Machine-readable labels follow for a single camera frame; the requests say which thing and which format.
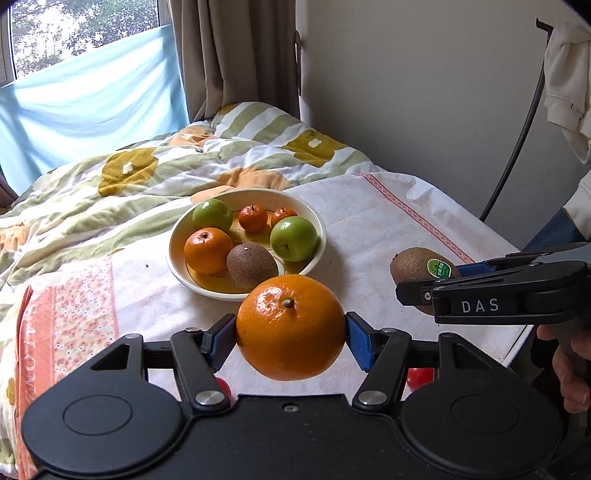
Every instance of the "window frame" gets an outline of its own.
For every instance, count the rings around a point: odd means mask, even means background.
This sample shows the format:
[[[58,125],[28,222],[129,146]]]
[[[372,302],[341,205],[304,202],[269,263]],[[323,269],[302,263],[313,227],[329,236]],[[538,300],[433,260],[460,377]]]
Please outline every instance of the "window frame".
[[[168,0],[157,0],[158,2],[158,26],[168,25],[173,22],[173,18],[170,15],[170,5]]]
[[[0,87],[17,78],[12,56],[12,35],[10,31],[10,9],[0,16]]]

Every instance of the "white wall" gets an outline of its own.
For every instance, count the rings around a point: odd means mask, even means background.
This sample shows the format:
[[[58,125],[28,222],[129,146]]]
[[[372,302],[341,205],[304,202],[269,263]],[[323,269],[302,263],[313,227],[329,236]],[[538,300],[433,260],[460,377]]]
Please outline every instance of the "white wall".
[[[476,216],[501,176],[540,73],[559,0],[297,0],[303,118]],[[540,105],[487,224],[521,248],[587,167]]]

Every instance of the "circular pad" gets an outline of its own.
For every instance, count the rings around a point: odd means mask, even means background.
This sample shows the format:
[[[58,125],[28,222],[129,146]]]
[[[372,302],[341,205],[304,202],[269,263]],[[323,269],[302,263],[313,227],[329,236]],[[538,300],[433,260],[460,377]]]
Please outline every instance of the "circular pad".
[[[145,464],[184,424],[168,392],[125,371],[74,372],[33,402],[22,435],[38,465],[109,476]]]
[[[466,430],[493,435],[507,432],[517,425],[519,410],[501,397],[467,395],[454,402],[452,417]]]
[[[64,422],[81,435],[106,435],[123,428],[131,414],[131,405],[123,398],[94,395],[76,400],[66,408]]]
[[[505,371],[456,370],[412,393],[401,427],[429,462],[469,478],[533,471],[560,440],[560,418],[538,392]]]

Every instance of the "metal pin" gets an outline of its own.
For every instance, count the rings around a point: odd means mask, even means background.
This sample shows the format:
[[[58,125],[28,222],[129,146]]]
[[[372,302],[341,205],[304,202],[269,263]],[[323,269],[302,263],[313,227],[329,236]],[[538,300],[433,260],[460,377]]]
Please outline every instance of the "metal pin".
[[[219,405],[225,399],[226,396],[217,390],[203,390],[195,395],[195,401],[204,406]]]
[[[357,399],[363,405],[381,405],[382,403],[386,402],[388,396],[384,392],[380,392],[380,390],[366,390],[361,392]]]

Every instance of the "orange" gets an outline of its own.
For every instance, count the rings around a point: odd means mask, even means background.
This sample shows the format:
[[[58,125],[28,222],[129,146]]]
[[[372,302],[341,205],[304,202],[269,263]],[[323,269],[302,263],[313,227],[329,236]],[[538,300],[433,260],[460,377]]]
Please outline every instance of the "orange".
[[[289,207],[281,207],[279,210],[276,210],[271,217],[271,228],[277,225],[280,220],[288,217],[297,217],[297,213]]]
[[[226,232],[219,228],[202,228],[187,238],[185,261],[195,272],[212,275],[226,268],[226,257],[233,246]]]
[[[331,366],[343,348],[343,309],[330,289],[310,277],[270,278],[240,305],[236,343],[268,378],[310,378]]]
[[[261,232],[267,226],[267,211],[260,205],[249,205],[240,210],[238,223],[247,233]]]

